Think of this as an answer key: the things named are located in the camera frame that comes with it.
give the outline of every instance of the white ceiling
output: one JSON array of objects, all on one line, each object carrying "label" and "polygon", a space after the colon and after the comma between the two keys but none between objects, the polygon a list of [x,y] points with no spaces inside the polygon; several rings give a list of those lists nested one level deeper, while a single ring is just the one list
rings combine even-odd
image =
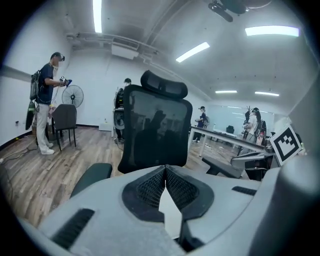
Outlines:
[{"label": "white ceiling", "polygon": [[[102,0],[102,34],[98,38],[91,0],[55,1],[59,21],[75,49],[110,49],[114,37],[139,43],[139,60],[165,68],[215,100],[269,101],[291,108],[307,92],[318,65],[304,38],[285,35],[247,36],[245,28],[282,25],[303,29],[279,0],[233,16],[229,23],[208,8],[210,0]],[[178,63],[176,58],[208,42],[210,48]],[[279,93],[276,99],[254,91]],[[237,95],[215,94],[238,90]]]}]

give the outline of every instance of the wooden floor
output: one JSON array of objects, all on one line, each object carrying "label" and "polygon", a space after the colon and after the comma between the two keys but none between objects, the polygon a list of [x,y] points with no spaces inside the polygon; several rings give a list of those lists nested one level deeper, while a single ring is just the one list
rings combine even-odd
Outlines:
[{"label": "wooden floor", "polygon": [[[15,214],[37,227],[57,206],[69,199],[72,190],[82,174],[94,163],[110,163],[113,166],[111,177],[123,175],[117,169],[122,151],[114,143],[109,131],[97,128],[79,127],[75,130],[76,147],[68,134],[63,136],[59,151],[53,141],[55,154],[41,155],[34,136],[18,140],[0,151],[0,158],[28,147],[30,150],[19,158],[20,153],[9,158],[17,158],[1,166],[1,186]],[[206,172],[209,166],[201,161],[201,143],[193,142],[186,168],[195,172]],[[204,154],[228,164],[235,156],[231,147],[220,142],[208,141]]]}]

